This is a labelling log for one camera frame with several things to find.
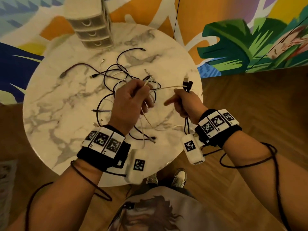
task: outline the round table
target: round table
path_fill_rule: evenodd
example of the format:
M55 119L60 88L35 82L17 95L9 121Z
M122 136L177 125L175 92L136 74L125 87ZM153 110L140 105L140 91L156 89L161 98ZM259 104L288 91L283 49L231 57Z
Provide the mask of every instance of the round table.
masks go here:
M174 39L148 26L129 23L113 23L112 33L114 47L105 50L87 50L77 36L72 35L43 59L27 87L23 122L28 140L38 157L59 175L76 159L81 142L94 128L96 113L92 109L96 109L102 97L110 93L103 84L103 76L90 78L96 72L86 66L77 66L60 78L70 66L85 62L99 69L104 59L101 64L104 71L116 63L121 52L141 47L147 51L132 50L119 59L119 64L125 66L132 76L143 79L147 76L146 69L162 87L182 85L183 78L188 76L193 81L193 91L202 99L198 70L188 52ZM120 73L116 77L124 78L125 74ZM106 78L108 87L112 88L116 83L116 80ZM155 130L141 117L144 133L157 138L155 144L145 141L144 150L148 153L146 176L165 167L183 150L180 138L184 135L184 119L175 112L173 105L163 105L174 94L173 88L156 93L155 107L146 114ZM108 97L100 109L110 110L112 102L113 96ZM107 124L110 112L100 113L99 118L101 124ZM136 126L141 129L140 121ZM135 129L130 133L142 139L142 134ZM143 147L143 141L130 136L126 136L125 141L131 144L131 150ZM123 174L127 162L122 169L108 170ZM104 173L98 185L124 184L127 182L123 177Z

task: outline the sneaker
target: sneaker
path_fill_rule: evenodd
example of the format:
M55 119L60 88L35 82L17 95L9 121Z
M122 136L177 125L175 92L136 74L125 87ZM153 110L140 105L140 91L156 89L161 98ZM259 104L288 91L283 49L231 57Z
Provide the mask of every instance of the sneaker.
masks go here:
M187 175L186 175L185 169L179 168L174 175L174 179L173 179L171 186L183 188L186 183L186 178L187 178Z
M157 179L157 174L152 174L151 176L147 177L147 184L153 183L158 185L158 179Z

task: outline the forearm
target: forearm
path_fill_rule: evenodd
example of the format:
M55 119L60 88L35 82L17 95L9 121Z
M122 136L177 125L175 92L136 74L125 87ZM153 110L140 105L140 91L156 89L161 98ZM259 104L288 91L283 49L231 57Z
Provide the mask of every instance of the forearm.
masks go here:
M242 131L235 132L223 149L234 165L255 163L271 156L268 148ZM308 230L308 172L282 155L276 159L280 173L282 205L294 230ZM275 167L272 160L249 168L240 174L259 201L280 219L275 193Z
M88 179L98 184L102 171L79 159L74 165ZM94 186L79 176L72 167L68 167L60 178L32 204L30 229L32 231L79 230L94 191ZM25 212L9 226L7 231L22 231L24 227Z

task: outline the painted wall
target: painted wall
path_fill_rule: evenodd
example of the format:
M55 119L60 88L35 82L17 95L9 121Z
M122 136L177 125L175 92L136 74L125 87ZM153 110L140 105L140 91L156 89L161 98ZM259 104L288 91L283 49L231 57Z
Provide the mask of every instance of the painted wall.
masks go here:
M0 103L22 102L38 64L74 34L63 17L63 3L0 0ZM106 4L113 22L144 24L174 36L202 78L308 64L308 0Z

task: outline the hand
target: hand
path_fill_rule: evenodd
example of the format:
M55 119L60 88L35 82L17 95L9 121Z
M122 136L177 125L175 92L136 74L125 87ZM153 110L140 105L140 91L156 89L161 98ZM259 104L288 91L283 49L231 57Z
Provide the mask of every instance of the hand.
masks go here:
M115 93L115 100L111 112L109 125L127 135L137 123L141 109L144 113L154 107L150 98L150 85L145 85L140 79L132 79L119 88Z
M164 102L164 105L174 103L175 110L181 117L189 117L190 121L198 125L201 115L208 110L199 97L192 91L186 92L184 89L174 89L175 95Z

